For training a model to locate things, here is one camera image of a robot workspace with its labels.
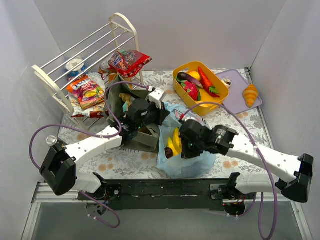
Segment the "yellow banana bunch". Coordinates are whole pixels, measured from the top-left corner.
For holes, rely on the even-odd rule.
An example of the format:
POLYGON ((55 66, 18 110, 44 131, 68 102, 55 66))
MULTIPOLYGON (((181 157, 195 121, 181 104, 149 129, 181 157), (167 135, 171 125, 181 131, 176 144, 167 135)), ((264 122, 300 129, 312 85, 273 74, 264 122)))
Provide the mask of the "yellow banana bunch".
POLYGON ((168 138, 167 146, 173 150, 173 157, 182 153, 182 141, 179 135, 179 128, 174 129, 172 137, 168 138))

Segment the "red apple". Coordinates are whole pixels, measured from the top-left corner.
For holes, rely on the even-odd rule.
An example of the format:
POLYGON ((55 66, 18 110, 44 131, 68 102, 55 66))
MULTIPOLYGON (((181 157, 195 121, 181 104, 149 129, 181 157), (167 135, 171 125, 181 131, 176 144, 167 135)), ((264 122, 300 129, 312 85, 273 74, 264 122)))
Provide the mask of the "red apple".
POLYGON ((164 152, 165 152, 165 157, 166 157, 167 159, 172 158, 173 155, 174 155, 173 150, 172 150, 170 147, 166 147, 166 148, 164 149, 164 152))

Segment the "light blue plastic bag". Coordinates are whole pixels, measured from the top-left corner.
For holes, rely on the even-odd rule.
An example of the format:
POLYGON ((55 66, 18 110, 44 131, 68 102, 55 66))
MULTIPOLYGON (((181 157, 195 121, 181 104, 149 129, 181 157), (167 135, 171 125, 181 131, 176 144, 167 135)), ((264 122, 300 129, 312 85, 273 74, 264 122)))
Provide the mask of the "light blue plastic bag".
POLYGON ((207 151, 198 157, 189 159, 182 158, 180 154, 170 158, 166 157, 165 147, 169 139, 173 138, 174 130, 181 127, 179 119, 187 108, 180 104, 166 103, 165 109, 169 111, 169 116, 159 126, 157 168, 172 179, 198 178, 206 174, 216 162, 216 156, 207 151))

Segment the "green canvas tote bag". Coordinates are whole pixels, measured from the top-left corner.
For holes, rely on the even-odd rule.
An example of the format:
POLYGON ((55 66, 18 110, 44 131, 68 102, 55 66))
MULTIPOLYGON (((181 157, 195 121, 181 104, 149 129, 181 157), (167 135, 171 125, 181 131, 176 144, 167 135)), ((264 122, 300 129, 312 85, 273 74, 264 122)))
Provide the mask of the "green canvas tote bag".
POLYGON ((142 152, 156 153, 160 129, 157 125, 159 109, 147 100, 147 90, 133 90, 120 76, 115 78, 119 83, 109 90, 107 103, 115 116, 108 114, 107 121, 110 125, 116 124, 118 119, 122 126, 122 147, 142 152))

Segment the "brown paper snack bag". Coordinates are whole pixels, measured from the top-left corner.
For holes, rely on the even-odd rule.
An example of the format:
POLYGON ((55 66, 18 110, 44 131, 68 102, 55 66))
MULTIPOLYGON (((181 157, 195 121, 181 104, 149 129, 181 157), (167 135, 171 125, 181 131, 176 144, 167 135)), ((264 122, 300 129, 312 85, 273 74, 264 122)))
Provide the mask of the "brown paper snack bag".
POLYGON ((123 101, 122 113, 119 115, 118 119, 121 123, 121 133, 122 137, 125 137, 132 132, 138 131, 141 128, 144 128, 146 125, 141 121, 137 122, 127 117, 127 112, 133 102, 136 100, 133 96, 127 93, 120 93, 119 98, 123 101))

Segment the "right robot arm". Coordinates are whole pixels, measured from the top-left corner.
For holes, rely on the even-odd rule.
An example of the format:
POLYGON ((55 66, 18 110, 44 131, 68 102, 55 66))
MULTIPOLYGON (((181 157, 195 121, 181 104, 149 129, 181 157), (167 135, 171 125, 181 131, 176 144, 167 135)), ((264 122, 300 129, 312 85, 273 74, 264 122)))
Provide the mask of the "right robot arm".
POLYGON ((308 202, 314 172, 311 155, 289 155, 254 145, 246 136, 223 125, 210 129, 193 119, 181 123, 182 158, 203 153, 220 154, 269 170, 266 174, 232 173, 225 184, 210 188, 216 199, 231 200, 253 193, 275 192, 294 202, 308 202))

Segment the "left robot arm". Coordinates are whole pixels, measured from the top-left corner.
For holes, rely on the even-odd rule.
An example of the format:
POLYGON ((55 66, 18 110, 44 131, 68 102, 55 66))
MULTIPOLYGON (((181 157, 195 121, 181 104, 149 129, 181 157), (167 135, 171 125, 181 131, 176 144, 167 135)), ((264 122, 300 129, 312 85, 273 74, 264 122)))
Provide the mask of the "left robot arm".
POLYGON ((84 173, 78 169, 103 152, 131 141, 140 129, 150 124, 161 125, 169 114, 163 102, 157 106, 155 102, 136 99, 118 122, 94 136, 69 145, 57 139, 50 147, 39 172, 57 196, 70 190, 93 195, 104 194, 106 182, 99 174, 84 173))

